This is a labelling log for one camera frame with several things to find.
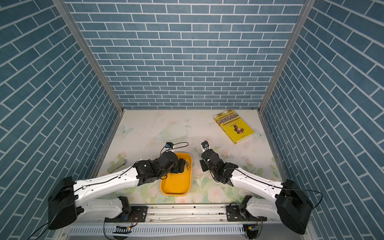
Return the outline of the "yellow plastic storage tray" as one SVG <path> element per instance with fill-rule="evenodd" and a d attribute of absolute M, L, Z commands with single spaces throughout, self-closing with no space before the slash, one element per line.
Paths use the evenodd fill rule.
<path fill-rule="evenodd" d="M 161 181 L 161 192 L 166 196 L 182 197 L 191 189 L 192 182 L 192 157 L 187 153 L 176 153 L 179 159 L 187 160 L 190 163 L 190 170 L 185 170 L 182 174 L 167 175 L 167 178 Z"/>

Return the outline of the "pile of silver screws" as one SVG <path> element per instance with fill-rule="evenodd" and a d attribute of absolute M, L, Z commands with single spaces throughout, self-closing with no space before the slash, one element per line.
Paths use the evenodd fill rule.
<path fill-rule="evenodd" d="M 190 170 L 190 163 L 187 160 L 185 160 L 185 167 L 188 171 Z"/>

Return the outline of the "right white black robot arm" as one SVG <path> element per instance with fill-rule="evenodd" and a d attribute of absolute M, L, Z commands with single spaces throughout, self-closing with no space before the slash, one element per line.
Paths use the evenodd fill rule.
<path fill-rule="evenodd" d="M 208 146 L 202 147 L 200 164 L 204 172 L 209 171 L 213 179 L 222 184 L 247 190 L 272 203 L 267 211 L 291 231 L 303 235 L 307 230 L 313 209 L 317 207 L 306 192 L 321 194 L 319 191 L 301 189 L 292 180 L 277 182 L 253 175 L 233 163 L 225 163 Z"/>

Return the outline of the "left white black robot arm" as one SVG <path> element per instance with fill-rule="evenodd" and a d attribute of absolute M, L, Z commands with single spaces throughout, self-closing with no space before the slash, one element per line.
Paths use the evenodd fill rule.
<path fill-rule="evenodd" d="M 48 197 L 48 221 L 40 228 L 58 230 L 84 216 L 86 203 L 106 194 L 163 180 L 168 174 L 182 174 L 188 162 L 174 152 L 164 152 L 155 160 L 139 160 L 131 167 L 98 178 L 59 181 Z"/>

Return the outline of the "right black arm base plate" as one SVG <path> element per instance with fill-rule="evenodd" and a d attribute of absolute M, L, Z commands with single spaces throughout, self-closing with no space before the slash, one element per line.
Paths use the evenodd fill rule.
<path fill-rule="evenodd" d="M 266 217 L 254 217 L 244 208 L 230 204 L 226 206 L 226 216 L 228 222 L 265 222 Z"/>

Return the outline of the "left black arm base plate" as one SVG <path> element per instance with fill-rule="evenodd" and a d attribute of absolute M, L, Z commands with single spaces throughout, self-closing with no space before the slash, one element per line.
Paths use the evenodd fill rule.
<path fill-rule="evenodd" d="M 146 221 L 148 206 L 133 206 L 131 211 L 122 212 L 117 217 L 110 219 L 105 218 L 106 223 L 144 223 Z"/>

